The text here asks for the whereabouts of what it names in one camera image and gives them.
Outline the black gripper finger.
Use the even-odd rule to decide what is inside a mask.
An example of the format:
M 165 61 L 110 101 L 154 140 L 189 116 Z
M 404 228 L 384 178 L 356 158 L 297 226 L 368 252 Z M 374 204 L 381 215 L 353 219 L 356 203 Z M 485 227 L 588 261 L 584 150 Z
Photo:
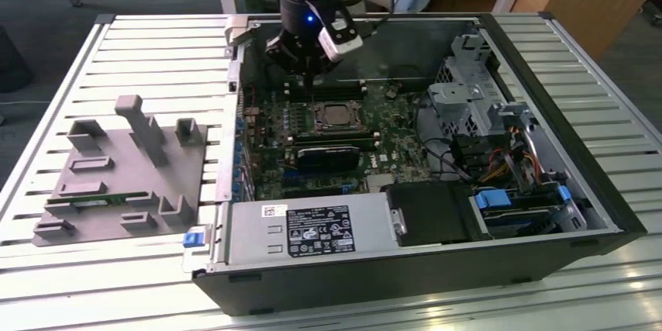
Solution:
M 310 42 L 289 32 L 280 32 L 266 42 L 265 53 L 285 72 L 301 78 L 305 93 L 310 95 Z
M 326 74 L 333 68 L 334 63 L 325 55 L 313 56 L 309 59 L 309 98 L 314 101 L 314 80 Z

